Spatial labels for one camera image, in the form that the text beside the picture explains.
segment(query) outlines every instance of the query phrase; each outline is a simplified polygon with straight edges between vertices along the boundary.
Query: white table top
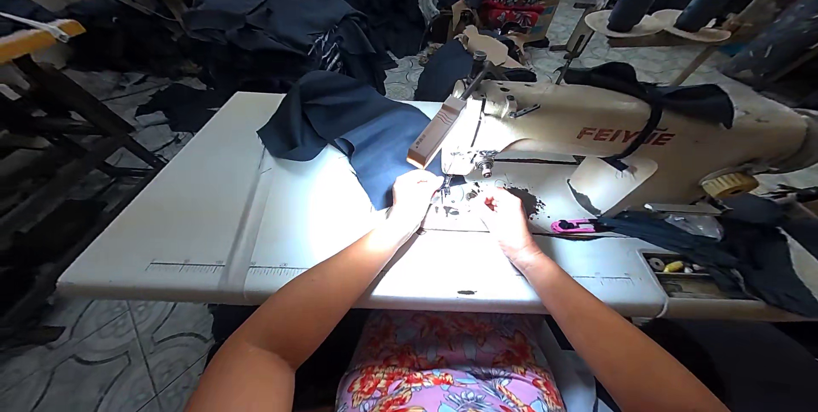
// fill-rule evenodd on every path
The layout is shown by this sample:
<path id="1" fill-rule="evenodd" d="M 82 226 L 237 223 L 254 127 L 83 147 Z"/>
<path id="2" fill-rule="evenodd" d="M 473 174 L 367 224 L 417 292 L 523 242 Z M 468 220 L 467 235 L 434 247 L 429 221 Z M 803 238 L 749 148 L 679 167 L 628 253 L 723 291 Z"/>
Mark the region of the white table top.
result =
<path id="1" fill-rule="evenodd" d="M 282 97 L 234 95 L 60 277 L 58 291 L 257 305 L 371 229 L 379 213 L 340 152 L 328 147 L 312 161 L 285 161 L 263 149 L 255 131 Z M 409 104 L 430 117 L 439 109 Z M 640 256 L 660 248 L 629 238 L 536 240 L 620 313 L 654 317 L 673 310 L 677 299 L 668 298 Z M 682 302 L 680 309 L 696 314 L 705 303 Z M 414 236 L 357 305 L 546 312 L 487 233 L 435 230 Z M 749 317 L 781 316 L 761 302 L 745 305 Z"/>

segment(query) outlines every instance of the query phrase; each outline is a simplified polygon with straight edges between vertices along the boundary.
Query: hand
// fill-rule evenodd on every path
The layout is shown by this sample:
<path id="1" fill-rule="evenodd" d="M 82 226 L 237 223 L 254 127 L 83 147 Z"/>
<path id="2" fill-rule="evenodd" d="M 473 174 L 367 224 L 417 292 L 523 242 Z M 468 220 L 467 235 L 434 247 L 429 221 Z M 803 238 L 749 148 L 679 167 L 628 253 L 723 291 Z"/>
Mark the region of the hand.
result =
<path id="1" fill-rule="evenodd" d="M 390 219 L 406 223 L 412 232 L 421 226 L 426 210 L 432 201 L 432 195 L 444 183 L 442 176 L 435 176 L 423 169 L 410 170 L 397 177 L 392 185 L 392 210 Z"/>
<path id="2" fill-rule="evenodd" d="M 518 259 L 541 253 L 528 232 L 523 202 L 505 188 L 483 189 L 472 199 L 471 209 L 480 216 L 500 244 L 500 249 L 515 265 Z"/>

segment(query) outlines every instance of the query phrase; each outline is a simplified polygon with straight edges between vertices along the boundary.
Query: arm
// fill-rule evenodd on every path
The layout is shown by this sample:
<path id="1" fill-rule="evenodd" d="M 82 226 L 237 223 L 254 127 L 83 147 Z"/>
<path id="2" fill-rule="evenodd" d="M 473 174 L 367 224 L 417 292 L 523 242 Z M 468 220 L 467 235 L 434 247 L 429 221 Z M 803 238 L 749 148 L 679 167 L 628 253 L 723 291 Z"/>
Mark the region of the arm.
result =
<path id="1" fill-rule="evenodd" d="M 187 411 L 289 412 L 295 370 L 417 230 L 442 182 L 424 170 L 398 177 L 389 218 L 264 302 L 213 357 Z"/>
<path id="2" fill-rule="evenodd" d="M 498 188 L 475 200 L 503 253 L 622 410 L 727 411 L 685 366 L 542 253 L 518 198 Z"/>

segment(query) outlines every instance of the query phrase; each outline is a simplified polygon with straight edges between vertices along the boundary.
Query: floral shirt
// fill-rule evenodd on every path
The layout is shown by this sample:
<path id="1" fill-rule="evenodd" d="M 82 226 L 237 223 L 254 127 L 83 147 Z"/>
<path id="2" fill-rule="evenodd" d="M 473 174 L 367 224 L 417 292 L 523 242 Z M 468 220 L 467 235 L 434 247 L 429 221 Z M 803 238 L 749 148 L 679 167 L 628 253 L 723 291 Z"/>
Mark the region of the floral shirt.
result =
<path id="1" fill-rule="evenodd" d="M 564 412 L 531 320 L 374 311 L 337 412 Z"/>

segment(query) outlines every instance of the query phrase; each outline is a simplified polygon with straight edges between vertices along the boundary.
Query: dark blue fabric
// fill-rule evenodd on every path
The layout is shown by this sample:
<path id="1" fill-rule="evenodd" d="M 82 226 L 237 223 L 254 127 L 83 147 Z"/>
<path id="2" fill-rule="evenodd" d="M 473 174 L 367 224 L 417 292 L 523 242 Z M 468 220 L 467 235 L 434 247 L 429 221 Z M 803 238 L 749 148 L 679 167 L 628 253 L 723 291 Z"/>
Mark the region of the dark blue fabric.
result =
<path id="1" fill-rule="evenodd" d="M 504 40 L 508 40 L 504 36 L 491 33 L 484 33 L 484 35 L 494 36 L 504 44 Z M 472 55 L 463 48 L 463 43 L 459 40 L 447 41 L 429 57 L 429 62 L 417 80 L 415 100 L 443 102 L 452 93 L 455 83 L 469 75 L 473 62 Z M 537 81 L 537 74 L 524 68 L 501 68 L 500 70 L 509 81 L 531 83 Z M 488 80 L 494 79 L 491 74 L 487 78 Z"/>
<path id="2" fill-rule="evenodd" d="M 309 161 L 326 145 L 349 158 L 375 209 L 392 206 L 395 178 L 413 170 L 406 152 L 429 124 L 417 108 L 380 95 L 335 72 L 310 72 L 296 82 L 259 130 L 272 156 Z M 440 155 L 427 168 L 438 176 Z"/>

